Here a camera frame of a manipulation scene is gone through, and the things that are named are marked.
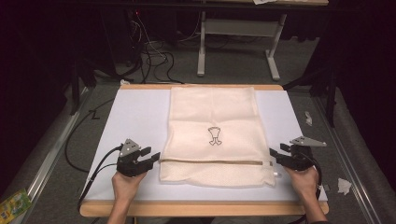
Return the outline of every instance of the human hand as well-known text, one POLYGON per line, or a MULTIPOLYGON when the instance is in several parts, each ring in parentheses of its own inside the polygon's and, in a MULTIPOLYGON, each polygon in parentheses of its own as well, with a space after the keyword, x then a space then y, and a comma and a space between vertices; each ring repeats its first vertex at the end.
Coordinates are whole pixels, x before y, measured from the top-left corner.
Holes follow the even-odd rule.
POLYGON ((284 167, 290 175, 291 184, 294 190, 301 197, 316 197, 318 188, 318 172, 313 166, 304 171, 294 171, 288 167, 284 167))
POLYGON ((294 171, 284 167, 291 177, 291 184, 303 202, 306 219, 309 223, 327 221, 317 199, 318 172, 313 166, 304 171, 294 171))
POLYGON ((113 183, 115 201, 111 209, 110 217, 107 223, 123 224, 128 214, 128 208, 134 199, 139 188, 140 181, 146 176, 146 173, 129 177, 116 172, 111 178, 113 183))
POLYGON ((114 197, 116 201, 123 200, 131 202, 137 193, 140 181, 146 176, 146 173, 129 177, 116 172, 111 178, 114 189, 114 197))

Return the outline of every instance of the printed symbol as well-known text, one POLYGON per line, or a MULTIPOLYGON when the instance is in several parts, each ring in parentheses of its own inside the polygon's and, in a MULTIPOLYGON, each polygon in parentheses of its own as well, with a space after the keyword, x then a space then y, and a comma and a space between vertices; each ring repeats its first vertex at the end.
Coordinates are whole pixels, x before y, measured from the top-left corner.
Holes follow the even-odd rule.
POLYGON ((220 145, 221 141, 219 140, 219 133, 220 133, 220 128, 218 127, 211 127, 208 129, 210 134, 212 134, 213 140, 210 141, 210 145, 214 146, 215 144, 220 145))

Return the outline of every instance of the cloth bag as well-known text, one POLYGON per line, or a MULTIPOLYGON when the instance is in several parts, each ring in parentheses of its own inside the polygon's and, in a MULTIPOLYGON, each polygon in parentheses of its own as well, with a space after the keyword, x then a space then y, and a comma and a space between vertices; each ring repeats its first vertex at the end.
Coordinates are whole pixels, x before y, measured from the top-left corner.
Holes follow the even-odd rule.
POLYGON ((275 184, 253 88, 171 90, 161 181, 198 186, 275 184))

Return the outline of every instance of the white surface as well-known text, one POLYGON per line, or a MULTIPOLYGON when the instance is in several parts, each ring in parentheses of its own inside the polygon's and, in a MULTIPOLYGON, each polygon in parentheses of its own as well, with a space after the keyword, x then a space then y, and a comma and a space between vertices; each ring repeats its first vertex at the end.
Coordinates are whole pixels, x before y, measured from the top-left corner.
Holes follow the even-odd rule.
MULTIPOLYGON (((290 99, 285 91, 256 91, 256 99, 268 146, 282 152, 280 143, 288 144, 290 139, 302 135, 295 118, 290 99)), ((109 150, 118 147, 131 138, 141 147, 152 147, 149 155, 161 152, 167 139, 169 111, 169 90, 119 90, 111 109, 106 127, 92 163, 90 176, 100 160, 109 150)), ((118 153, 113 153, 104 165, 117 161, 118 153)), ((187 184, 161 183, 160 165, 154 164, 140 184, 135 197, 139 201, 298 201, 289 175, 276 164, 275 187, 267 185, 247 189, 204 188, 187 184)), ((111 177, 116 166, 102 170, 96 177, 85 200, 113 200, 111 177)), ((324 192, 321 201, 327 201, 324 192)))

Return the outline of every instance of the desk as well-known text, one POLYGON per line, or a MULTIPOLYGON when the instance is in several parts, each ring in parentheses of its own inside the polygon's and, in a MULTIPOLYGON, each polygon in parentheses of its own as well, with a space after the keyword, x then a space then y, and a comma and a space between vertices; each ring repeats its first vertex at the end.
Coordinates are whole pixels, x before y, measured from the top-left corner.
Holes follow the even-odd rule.
MULTIPOLYGON (((211 2, 237 2, 253 4, 252 0, 211 0, 211 2)), ((306 1, 287 1, 278 0, 274 3, 280 5, 295 6, 327 6, 328 0, 306 0, 306 1)), ((248 35, 248 36, 269 36, 272 37, 272 46, 265 50, 265 58, 268 62, 271 76, 274 81, 280 80, 279 73, 274 59, 277 43, 282 34, 287 14, 282 14, 278 21, 238 21, 238 20, 218 20, 207 19, 206 13, 201 13, 201 43, 198 54, 198 77, 205 74, 205 35, 248 35)))
MULTIPOLYGON (((121 86, 95 158, 90 176, 104 155, 126 138, 141 147, 152 147, 152 153, 162 151, 167 139, 167 117, 170 88, 174 85, 121 86)), ((247 85, 217 85, 216 87, 246 87, 247 85)), ((269 147, 279 150, 279 143, 302 135, 290 104, 289 96, 280 86, 249 85, 256 90, 259 111, 266 130, 269 147)), ((104 164, 113 163, 111 155, 104 164)), ((274 188, 263 186, 246 189, 203 188, 183 184, 163 184, 159 180, 156 162, 140 184, 128 215, 135 217, 218 217, 218 216, 282 216, 300 215, 304 209, 298 202, 290 178, 276 164, 280 173, 274 188)), ((96 177, 82 203, 85 217, 107 217, 114 195, 111 176, 115 166, 104 169, 96 177)), ((327 197, 321 193, 320 206, 328 213, 327 197)))

